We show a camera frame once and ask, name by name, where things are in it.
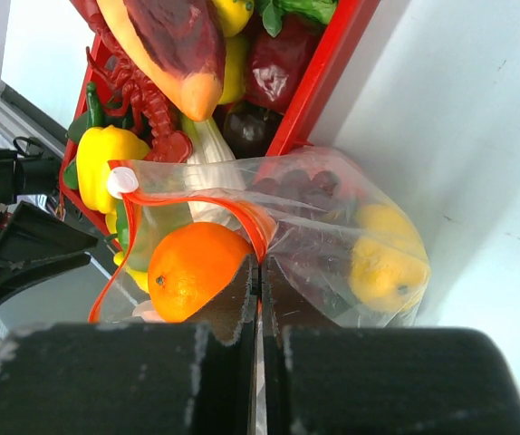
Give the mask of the clear zip bag orange zipper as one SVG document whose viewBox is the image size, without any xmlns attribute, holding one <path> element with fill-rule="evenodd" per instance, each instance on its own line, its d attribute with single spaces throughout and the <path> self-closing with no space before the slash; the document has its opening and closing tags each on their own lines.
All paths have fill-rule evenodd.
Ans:
<svg viewBox="0 0 520 435">
<path fill-rule="evenodd" d="M 142 317 L 150 322 L 165 322 L 155 311 L 149 293 L 139 289 L 125 266 L 148 273 L 160 241 L 172 231 L 196 223 L 188 203 L 197 201 L 232 213 L 241 224 L 239 230 L 232 231 L 253 248 L 245 259 L 253 257 L 262 265 L 268 257 L 274 258 L 292 288 L 335 324 L 386 327 L 409 326 L 414 322 L 420 302 L 405 312 L 379 313 L 360 302 L 350 288 L 352 250 L 361 234 L 355 219 L 358 210 L 368 204 L 399 208 L 365 178 L 351 159 L 337 150 L 311 146 L 283 156 L 224 162 L 225 166 L 228 164 L 239 171 L 246 184 L 243 190 L 188 190 L 184 183 L 186 163 L 140 160 L 133 169 L 121 168 L 119 173 L 115 169 L 110 174 L 110 191 L 122 199 L 128 222 L 137 229 L 130 238 L 130 251 L 93 305 L 91 321 L 114 323 Z M 309 176 L 321 170 L 337 174 L 341 193 L 360 200 L 351 220 L 326 223 L 279 212 L 270 208 L 279 197 L 246 190 L 262 178 L 280 181 L 293 169 L 303 169 Z"/>
</svg>

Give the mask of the dark green cucumber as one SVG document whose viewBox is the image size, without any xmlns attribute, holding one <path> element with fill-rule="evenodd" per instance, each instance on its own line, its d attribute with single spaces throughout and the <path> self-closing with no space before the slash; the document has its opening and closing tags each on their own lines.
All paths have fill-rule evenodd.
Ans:
<svg viewBox="0 0 520 435">
<path fill-rule="evenodd" d="M 82 135 L 90 128 L 104 128 L 106 116 L 97 93 L 95 82 L 88 82 L 85 88 L 85 102 L 87 110 L 75 118 L 69 126 L 66 137 L 78 144 Z"/>
</svg>

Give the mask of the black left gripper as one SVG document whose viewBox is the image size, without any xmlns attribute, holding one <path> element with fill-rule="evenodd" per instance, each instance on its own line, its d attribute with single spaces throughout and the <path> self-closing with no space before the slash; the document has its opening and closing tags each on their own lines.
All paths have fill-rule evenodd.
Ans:
<svg viewBox="0 0 520 435">
<path fill-rule="evenodd" d="M 0 205 L 0 305 L 25 289 L 87 266 L 98 238 L 33 204 Z"/>
</svg>

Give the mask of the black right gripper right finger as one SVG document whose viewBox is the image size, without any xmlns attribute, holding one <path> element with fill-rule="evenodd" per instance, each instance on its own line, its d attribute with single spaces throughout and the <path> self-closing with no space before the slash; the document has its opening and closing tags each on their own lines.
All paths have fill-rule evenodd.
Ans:
<svg viewBox="0 0 520 435">
<path fill-rule="evenodd" d="M 343 328 L 261 267 L 271 434 L 520 434 L 520 394 L 485 334 Z"/>
</svg>

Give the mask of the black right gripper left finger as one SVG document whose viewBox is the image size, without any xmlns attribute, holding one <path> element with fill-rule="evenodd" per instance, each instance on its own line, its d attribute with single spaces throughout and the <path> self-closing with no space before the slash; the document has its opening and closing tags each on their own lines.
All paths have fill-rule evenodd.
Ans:
<svg viewBox="0 0 520 435">
<path fill-rule="evenodd" d="M 38 324 L 0 345 L 0 434 L 250 434 L 258 264 L 179 324 Z"/>
</svg>

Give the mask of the orange fruit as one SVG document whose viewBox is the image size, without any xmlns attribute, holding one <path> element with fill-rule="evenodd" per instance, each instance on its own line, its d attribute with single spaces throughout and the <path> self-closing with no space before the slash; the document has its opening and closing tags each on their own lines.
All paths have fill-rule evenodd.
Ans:
<svg viewBox="0 0 520 435">
<path fill-rule="evenodd" d="M 186 321 L 233 279 L 250 243 L 211 222 L 196 222 L 166 235 L 148 268 L 148 289 L 158 315 L 167 323 Z"/>
</svg>

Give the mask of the dark red grape bunch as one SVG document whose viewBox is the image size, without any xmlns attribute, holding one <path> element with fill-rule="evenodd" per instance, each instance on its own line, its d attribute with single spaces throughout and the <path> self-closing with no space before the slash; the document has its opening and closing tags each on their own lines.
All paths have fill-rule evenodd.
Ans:
<svg viewBox="0 0 520 435">
<path fill-rule="evenodd" d="M 276 211 L 326 223 L 349 222 L 360 204 L 356 196 L 341 193 L 341 180 L 330 170 L 309 176 L 303 169 L 293 169 L 280 181 L 262 178 L 246 190 L 279 197 L 270 205 Z"/>
</svg>

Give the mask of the yellow lemon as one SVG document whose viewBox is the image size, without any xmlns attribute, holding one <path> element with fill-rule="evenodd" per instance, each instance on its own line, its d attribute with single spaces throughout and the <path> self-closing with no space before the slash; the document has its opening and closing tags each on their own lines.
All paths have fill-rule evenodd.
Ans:
<svg viewBox="0 0 520 435">
<path fill-rule="evenodd" d="M 368 204 L 356 216 L 361 234 L 352 250 L 350 288 L 371 310 L 396 314 L 422 299 L 429 259 L 418 230 L 399 208 Z"/>
</svg>

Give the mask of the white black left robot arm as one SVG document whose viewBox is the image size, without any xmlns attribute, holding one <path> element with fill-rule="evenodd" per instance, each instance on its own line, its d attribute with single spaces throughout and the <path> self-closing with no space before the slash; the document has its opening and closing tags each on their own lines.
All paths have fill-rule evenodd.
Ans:
<svg viewBox="0 0 520 435">
<path fill-rule="evenodd" d="M 59 162 L 18 145 L 0 148 L 0 305 L 91 262 L 98 240 L 26 201 L 58 188 Z"/>
</svg>

